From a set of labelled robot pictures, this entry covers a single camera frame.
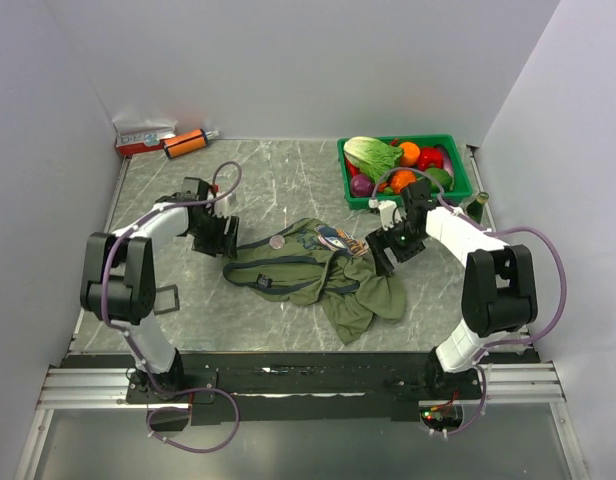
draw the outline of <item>green shirt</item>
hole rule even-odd
[[[238,248],[223,275],[230,283],[253,289],[271,302],[321,304],[342,342],[358,339],[373,315],[401,319],[406,292],[395,276],[379,277],[363,242],[315,219],[303,219],[277,235],[281,248],[265,238]]]

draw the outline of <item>marble countertop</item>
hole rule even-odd
[[[210,181],[222,162],[243,168],[239,187],[239,244],[265,238],[304,217],[318,218],[360,238],[378,217],[352,211],[343,196],[336,141],[218,140],[203,150],[168,160],[161,151],[134,157],[123,181],[112,229],[150,210],[155,200],[179,190],[185,176]],[[466,162],[474,183],[474,171]],[[226,188],[232,168],[219,175]],[[181,308],[159,315],[168,339],[183,351],[428,351],[461,319],[463,268],[438,243],[397,265],[408,292],[401,322],[375,320],[362,337],[344,346],[319,305],[270,303],[229,284],[220,261],[191,251],[191,237],[176,238],[155,258],[157,286],[177,284]],[[73,352],[126,350],[122,337],[85,313]]]

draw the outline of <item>black bottle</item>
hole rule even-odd
[[[470,205],[466,207],[466,215],[475,222],[481,223],[481,218],[484,215],[484,205],[488,202],[489,198],[490,195],[486,192],[479,192]]]

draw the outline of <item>red box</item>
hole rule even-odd
[[[117,137],[117,151],[124,157],[164,148],[164,140],[176,136],[174,128],[160,128],[148,132],[130,133]]]

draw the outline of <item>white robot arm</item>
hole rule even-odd
[[[170,208],[173,204],[206,200],[215,195],[214,186],[198,178],[184,179],[182,191],[162,197],[152,211],[159,213],[140,227],[131,224],[111,234],[95,233],[88,239],[86,262],[81,287],[81,304],[100,319],[104,263],[112,242],[129,229],[123,247],[115,256],[113,266],[123,265],[123,271],[113,270],[108,283],[108,309],[111,323],[123,327],[124,335],[132,337],[143,359],[135,355],[136,368],[145,372],[145,363],[165,389],[181,387],[183,367],[177,349],[170,344],[159,327],[153,306],[156,285],[153,255],[174,237],[191,234],[193,250],[208,255],[236,254],[239,219],[228,216],[232,196],[211,205]]]
[[[530,251],[493,238],[431,198],[427,182],[417,182],[402,193],[405,216],[393,201],[374,204],[382,227],[368,241],[378,274],[392,270],[385,255],[390,249],[404,262],[434,238],[466,268],[462,297],[463,318],[452,334],[431,352],[435,375],[470,370],[485,353],[483,347],[535,320],[537,303]]]

